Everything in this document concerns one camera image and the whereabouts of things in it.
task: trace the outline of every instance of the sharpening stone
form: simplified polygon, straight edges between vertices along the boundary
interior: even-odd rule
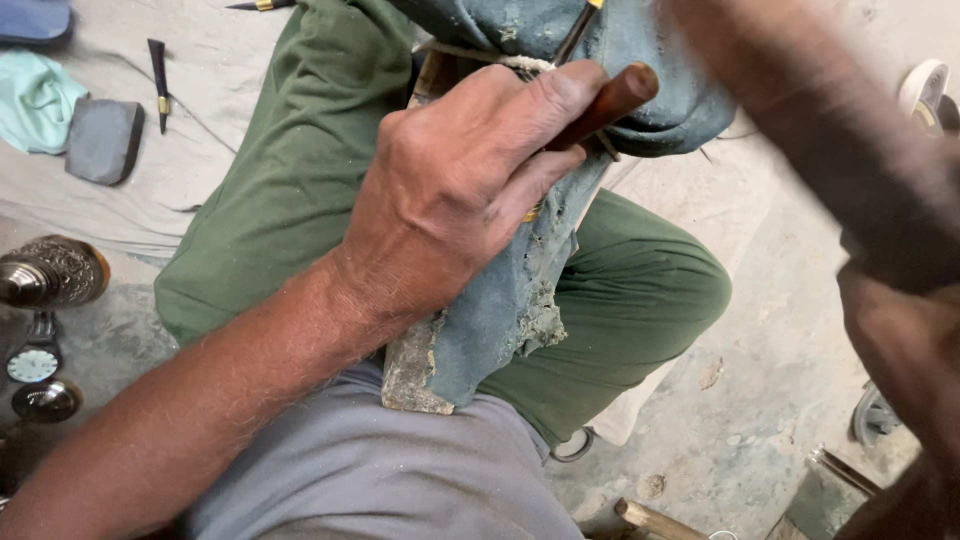
[[[78,99],[66,141],[66,172],[102,185],[127,178],[136,163],[145,117],[139,103]]]

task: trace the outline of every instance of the wooden stick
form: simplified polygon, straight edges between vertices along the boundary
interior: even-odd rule
[[[621,498],[613,507],[624,520],[643,528],[666,540],[708,540],[702,532],[668,518],[643,504]]]
[[[611,79],[584,113],[546,145],[547,150],[563,150],[633,112],[652,100],[660,90],[657,73],[647,64],[635,61]]]

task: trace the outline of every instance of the concrete floor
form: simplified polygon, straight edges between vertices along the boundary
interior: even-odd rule
[[[891,91],[909,66],[929,57],[960,69],[956,2],[827,4]],[[584,530],[619,527],[612,505],[627,496],[707,533],[726,528],[764,538],[801,486],[816,444],[881,484],[914,448],[908,436],[895,450],[868,453],[851,442],[850,416],[867,376],[844,335],[833,280],[845,258],[839,230],[777,153],[743,133],[687,156],[628,161],[618,169],[623,175],[611,176],[609,188],[700,238],[730,271],[734,292],[724,317],[653,392],[624,446],[599,440],[580,461],[548,465],[555,492]],[[41,233],[0,218],[0,252]],[[104,255],[113,269],[105,296],[60,314],[59,376],[80,386],[84,409],[61,425],[23,428],[22,442],[8,449],[19,457],[0,459],[0,474],[25,474],[53,442],[176,351],[153,308],[152,281],[163,261]],[[15,420],[15,388],[0,391],[0,425]],[[642,487],[653,475],[663,475],[664,489],[645,499]]]

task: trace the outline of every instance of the leg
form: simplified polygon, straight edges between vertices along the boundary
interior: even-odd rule
[[[380,120],[406,105],[409,23],[386,0],[298,2],[243,144],[155,283],[181,345],[340,243]]]
[[[555,297],[569,336],[515,356],[477,389],[512,404],[551,448],[682,354],[731,294],[700,242],[606,189],[577,237]]]

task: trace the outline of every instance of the hand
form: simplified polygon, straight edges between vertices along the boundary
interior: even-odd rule
[[[837,538],[944,538],[960,530],[960,286],[911,296],[853,263],[837,281],[853,347],[926,451]]]
[[[527,211],[586,157],[539,152],[608,80],[575,61],[529,85],[485,67],[443,98],[388,115],[344,242],[331,255],[372,317],[416,320],[449,304]]]

